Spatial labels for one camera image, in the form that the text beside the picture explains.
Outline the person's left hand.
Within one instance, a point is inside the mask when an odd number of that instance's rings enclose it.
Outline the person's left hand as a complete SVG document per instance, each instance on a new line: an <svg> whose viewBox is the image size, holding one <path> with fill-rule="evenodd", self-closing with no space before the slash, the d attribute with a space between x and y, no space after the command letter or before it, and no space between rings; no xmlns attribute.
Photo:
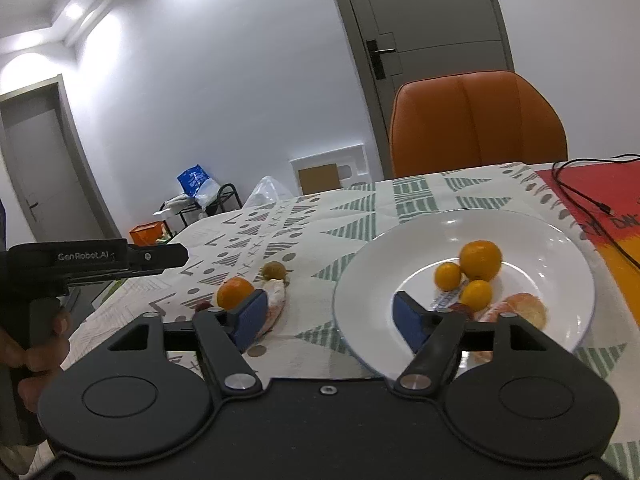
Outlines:
<svg viewBox="0 0 640 480"><path fill-rule="evenodd" d="M61 310L52 322L52 332L45 344L24 350L4 330L1 331L1 363L12 368L24 366L34 376L23 379L17 393L30 412L37 411L43 389L61 371L61 364L70 352L68 330L70 315Z"/></svg>

